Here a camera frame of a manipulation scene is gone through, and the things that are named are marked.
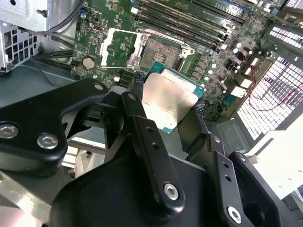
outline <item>black plastic bracket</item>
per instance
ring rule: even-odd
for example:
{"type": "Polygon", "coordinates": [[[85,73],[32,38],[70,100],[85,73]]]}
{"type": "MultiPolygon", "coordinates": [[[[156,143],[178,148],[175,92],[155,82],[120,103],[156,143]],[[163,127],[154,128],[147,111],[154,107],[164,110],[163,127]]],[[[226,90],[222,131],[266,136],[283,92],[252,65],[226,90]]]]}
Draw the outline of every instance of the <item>black plastic bracket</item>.
{"type": "MultiPolygon", "coordinates": [[[[146,118],[137,95],[124,92],[121,96],[124,126],[113,144],[106,144],[105,161],[117,156],[120,148],[127,152],[129,149],[125,142],[131,140],[128,145],[134,149],[138,166],[142,170],[142,179],[138,180],[138,183],[144,183],[149,209],[161,219],[172,219],[183,210],[185,195],[157,125],[146,118]],[[176,199],[171,199],[165,193],[164,187],[167,183],[176,187],[178,191],[176,199]]],[[[108,132],[106,136],[106,141],[109,141],[108,132]]]]}
{"type": "Polygon", "coordinates": [[[94,79],[84,79],[0,109],[0,124],[11,124],[18,134],[0,139],[0,168],[32,175],[53,174],[67,151],[71,126],[78,112],[102,102],[108,89],[94,79]],[[41,148],[37,138],[52,134],[53,149],[41,148]]]}
{"type": "Polygon", "coordinates": [[[249,159],[233,152],[229,159],[233,162],[247,217],[254,226],[298,227],[299,223],[285,204],[278,198],[249,159]]]}

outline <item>electronic component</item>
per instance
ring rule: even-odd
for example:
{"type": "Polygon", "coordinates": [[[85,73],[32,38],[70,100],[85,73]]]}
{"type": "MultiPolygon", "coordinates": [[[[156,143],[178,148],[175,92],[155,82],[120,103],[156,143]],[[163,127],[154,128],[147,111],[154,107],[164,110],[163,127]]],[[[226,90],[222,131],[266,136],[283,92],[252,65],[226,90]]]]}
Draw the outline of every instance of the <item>electronic component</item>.
{"type": "Polygon", "coordinates": [[[245,59],[245,55],[240,51],[236,54],[237,58],[240,60],[240,61],[244,61],[245,59]]]}
{"type": "Polygon", "coordinates": [[[246,75],[242,75],[242,74],[237,75],[236,81],[243,88],[249,88],[252,84],[252,80],[246,75]]]}
{"type": "Polygon", "coordinates": [[[150,69],[155,61],[165,64],[167,67],[178,69],[179,68],[179,55],[181,50],[165,45],[160,41],[148,39],[145,49],[143,51],[140,66],[150,69]]]}
{"type": "Polygon", "coordinates": [[[252,50],[246,46],[243,47],[243,50],[245,50],[247,54],[252,54],[252,50]]]}
{"type": "Polygon", "coordinates": [[[118,86],[128,88],[134,78],[134,73],[131,71],[120,70],[114,73],[114,82],[118,86]]]}
{"type": "Polygon", "coordinates": [[[142,101],[146,116],[159,129],[170,133],[205,90],[159,62],[154,63],[146,77],[142,101]]]}
{"type": "Polygon", "coordinates": [[[249,59],[249,63],[252,65],[252,66],[255,66],[259,61],[259,58],[256,58],[256,57],[251,57],[249,59]]]}
{"type": "MultiPolygon", "coordinates": [[[[72,74],[98,75],[97,79],[110,88],[117,83],[114,71],[146,74],[154,62],[159,62],[198,84],[207,82],[202,98],[212,99],[215,104],[222,103],[221,82],[234,79],[239,71],[244,74],[242,65],[252,56],[251,50],[257,49],[257,41],[268,24],[262,15],[264,11],[252,14],[251,7],[237,6],[232,1],[101,0],[97,5],[87,0],[87,3],[87,18],[78,19],[82,24],[76,33],[73,59],[82,61],[89,53],[96,66],[91,70],[80,67],[72,74]],[[104,29],[96,30],[94,25],[104,29]]],[[[218,106],[206,107],[206,119],[215,121],[220,110],[218,106]]]]}
{"type": "Polygon", "coordinates": [[[245,65],[243,68],[243,72],[245,75],[249,75],[251,73],[251,67],[249,67],[248,65],[245,65]]]}
{"type": "Polygon", "coordinates": [[[84,58],[82,64],[87,70],[91,70],[96,66],[95,60],[91,57],[84,58]]]}
{"type": "Polygon", "coordinates": [[[236,48],[240,49],[242,47],[242,43],[237,42],[235,45],[236,48]]]}
{"type": "Polygon", "coordinates": [[[247,90],[242,88],[242,87],[239,87],[237,85],[237,83],[235,81],[230,81],[228,84],[227,84],[227,90],[228,92],[232,95],[232,96],[236,96],[238,98],[243,98],[245,96],[245,94],[247,93],[247,90]]]}

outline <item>ventilation grille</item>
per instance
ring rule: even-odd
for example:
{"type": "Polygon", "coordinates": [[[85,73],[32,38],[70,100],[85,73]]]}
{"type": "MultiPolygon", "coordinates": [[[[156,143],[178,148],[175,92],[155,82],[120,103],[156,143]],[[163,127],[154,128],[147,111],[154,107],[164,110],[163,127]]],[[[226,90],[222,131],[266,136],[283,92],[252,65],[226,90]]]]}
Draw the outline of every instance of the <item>ventilation grille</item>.
{"type": "Polygon", "coordinates": [[[275,38],[283,40],[287,44],[290,44],[294,47],[297,47],[298,49],[303,50],[303,37],[300,35],[286,31],[276,26],[273,27],[269,34],[275,38]]]}
{"type": "Polygon", "coordinates": [[[39,43],[39,36],[0,21],[0,71],[8,72],[38,54],[39,43]]]}
{"type": "Polygon", "coordinates": [[[246,99],[238,115],[254,140],[262,133],[275,130],[302,102],[303,91],[298,89],[293,92],[303,85],[302,75],[301,69],[278,57],[251,93],[250,103],[258,110],[271,109],[283,103],[273,110],[257,111],[250,106],[249,99],[246,99]],[[291,92],[293,95],[285,100],[291,92]]]}

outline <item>capacitor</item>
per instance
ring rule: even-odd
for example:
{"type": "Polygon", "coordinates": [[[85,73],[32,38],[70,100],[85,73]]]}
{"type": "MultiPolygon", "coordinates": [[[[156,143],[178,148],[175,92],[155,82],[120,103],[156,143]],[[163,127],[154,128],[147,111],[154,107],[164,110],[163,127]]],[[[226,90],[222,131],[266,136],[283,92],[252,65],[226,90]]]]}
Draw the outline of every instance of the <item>capacitor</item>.
{"type": "Polygon", "coordinates": [[[238,48],[238,49],[240,49],[241,47],[242,47],[242,43],[236,43],[236,47],[238,48]]]}
{"type": "Polygon", "coordinates": [[[237,73],[237,72],[238,72],[237,67],[236,67],[236,66],[233,66],[233,67],[232,67],[232,71],[233,71],[234,73],[237,73]]]}
{"type": "Polygon", "coordinates": [[[252,50],[246,46],[243,47],[243,50],[245,50],[247,54],[252,54],[252,50]]]}
{"type": "Polygon", "coordinates": [[[222,77],[219,77],[218,80],[220,81],[221,84],[224,84],[224,79],[222,77]]]}
{"type": "Polygon", "coordinates": [[[245,55],[242,52],[238,52],[236,56],[240,61],[243,61],[245,59],[245,55]]]}
{"type": "Polygon", "coordinates": [[[221,91],[222,91],[223,94],[226,93],[226,90],[223,87],[221,87],[221,91]]]}
{"type": "Polygon", "coordinates": [[[235,65],[235,67],[236,67],[238,70],[241,68],[241,66],[240,66],[239,64],[237,64],[237,63],[235,63],[234,65],[235,65]]]}

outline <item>metal screw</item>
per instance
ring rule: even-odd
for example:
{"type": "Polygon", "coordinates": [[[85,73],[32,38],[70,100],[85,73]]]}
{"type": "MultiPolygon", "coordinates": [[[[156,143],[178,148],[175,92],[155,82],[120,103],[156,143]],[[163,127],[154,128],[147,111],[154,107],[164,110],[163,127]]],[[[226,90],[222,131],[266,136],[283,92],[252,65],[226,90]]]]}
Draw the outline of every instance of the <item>metal screw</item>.
{"type": "Polygon", "coordinates": [[[246,162],[246,158],[244,158],[242,155],[238,155],[238,156],[243,162],[246,162]]]}
{"type": "Polygon", "coordinates": [[[100,84],[95,84],[95,88],[98,90],[103,90],[103,87],[100,84]]]}
{"type": "Polygon", "coordinates": [[[147,40],[147,36],[146,35],[142,35],[142,40],[146,41],[147,40]]]}
{"type": "Polygon", "coordinates": [[[19,134],[19,129],[12,124],[0,125],[0,138],[11,139],[19,134]]]}
{"type": "Polygon", "coordinates": [[[217,142],[217,143],[220,143],[220,140],[218,137],[214,136],[214,140],[217,142]]]}
{"type": "Polygon", "coordinates": [[[176,200],[179,197],[178,190],[170,183],[164,185],[164,192],[171,200],[176,200]]]}
{"type": "Polygon", "coordinates": [[[136,101],[136,97],[133,94],[128,94],[128,97],[130,97],[132,100],[136,101]]]}
{"type": "Polygon", "coordinates": [[[81,13],[80,17],[81,17],[81,19],[85,20],[86,19],[86,13],[81,13]]]}
{"type": "Polygon", "coordinates": [[[240,213],[234,207],[227,207],[229,216],[237,223],[241,224],[242,218],[240,213]]]}
{"type": "Polygon", "coordinates": [[[7,69],[8,71],[11,71],[14,67],[15,67],[15,64],[9,63],[9,64],[7,64],[7,66],[6,66],[6,69],[7,69]]]}
{"type": "Polygon", "coordinates": [[[37,138],[37,144],[43,149],[54,149],[58,145],[58,139],[52,134],[42,134],[37,138]]]}

